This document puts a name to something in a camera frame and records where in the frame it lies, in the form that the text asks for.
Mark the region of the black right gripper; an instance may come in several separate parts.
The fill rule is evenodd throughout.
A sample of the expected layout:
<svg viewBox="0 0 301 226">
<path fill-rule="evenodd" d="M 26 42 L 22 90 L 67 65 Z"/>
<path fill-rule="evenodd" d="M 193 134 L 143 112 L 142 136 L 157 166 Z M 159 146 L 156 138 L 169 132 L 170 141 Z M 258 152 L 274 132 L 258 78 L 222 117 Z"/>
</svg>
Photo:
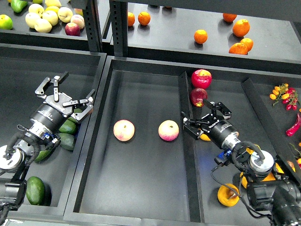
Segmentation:
<svg viewBox="0 0 301 226">
<path fill-rule="evenodd" d="M 183 130 L 195 140 L 205 133 L 220 149 L 233 150 L 239 139 L 237 129 L 228 122 L 232 112 L 222 102 L 204 99 L 203 104 L 211 113 L 201 119 L 191 119 L 185 112 L 181 112 Z"/>
</svg>

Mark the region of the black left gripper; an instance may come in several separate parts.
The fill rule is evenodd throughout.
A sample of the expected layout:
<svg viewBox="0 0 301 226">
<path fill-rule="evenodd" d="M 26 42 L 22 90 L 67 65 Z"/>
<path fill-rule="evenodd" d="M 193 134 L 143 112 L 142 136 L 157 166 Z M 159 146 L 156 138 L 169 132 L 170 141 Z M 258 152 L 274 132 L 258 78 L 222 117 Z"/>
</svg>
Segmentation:
<svg viewBox="0 0 301 226">
<path fill-rule="evenodd" d="M 93 96 L 95 89 L 92 89 L 89 94 L 80 100 L 72 100 L 72 98 L 65 93 L 59 93 L 59 85 L 65 81 L 69 76 L 69 72 L 64 72 L 60 76 L 54 78 L 46 77 L 41 84 L 36 88 L 35 95 L 44 99 L 44 102 L 31 115 L 32 122 L 39 122 L 48 130 L 56 132 L 67 117 L 72 116 L 76 118 L 79 123 L 88 117 L 93 109 Z M 46 90 L 53 86 L 53 94 L 47 96 Z M 82 113 L 76 117 L 73 113 L 75 108 L 80 108 Z"/>
</svg>

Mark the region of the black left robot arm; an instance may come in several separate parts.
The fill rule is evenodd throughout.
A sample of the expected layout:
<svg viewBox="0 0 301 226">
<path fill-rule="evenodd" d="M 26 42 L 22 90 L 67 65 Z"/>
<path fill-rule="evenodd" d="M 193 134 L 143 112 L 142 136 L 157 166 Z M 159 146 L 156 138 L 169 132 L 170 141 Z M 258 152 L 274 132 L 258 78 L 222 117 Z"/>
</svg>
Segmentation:
<svg viewBox="0 0 301 226">
<path fill-rule="evenodd" d="M 43 103 L 32 114 L 32 126 L 18 126 L 7 145 L 0 149 L 0 173 L 13 173 L 12 178 L 0 179 L 0 223 L 4 224 L 8 213 L 16 211 L 24 202 L 28 183 L 25 179 L 30 165 L 36 160 L 41 148 L 53 150 L 59 146 L 59 128 L 72 117 L 82 122 L 93 111 L 95 90 L 80 100 L 74 100 L 59 90 L 68 72 L 54 78 L 46 77 L 35 90 Z"/>
</svg>

